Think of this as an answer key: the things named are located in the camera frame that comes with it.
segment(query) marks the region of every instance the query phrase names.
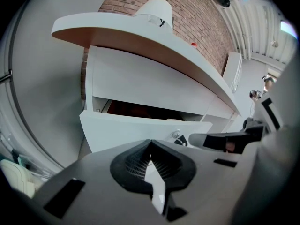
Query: brick wall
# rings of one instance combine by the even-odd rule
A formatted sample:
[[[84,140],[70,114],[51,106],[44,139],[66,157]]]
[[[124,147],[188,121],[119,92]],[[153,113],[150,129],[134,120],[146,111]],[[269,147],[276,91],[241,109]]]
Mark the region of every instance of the brick wall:
[[[99,12],[133,15],[148,0],[105,0]],[[172,6],[173,33],[198,51],[223,74],[227,55],[234,51],[226,24],[211,0],[166,0]],[[85,68],[88,50],[82,61],[82,98],[85,99]]]

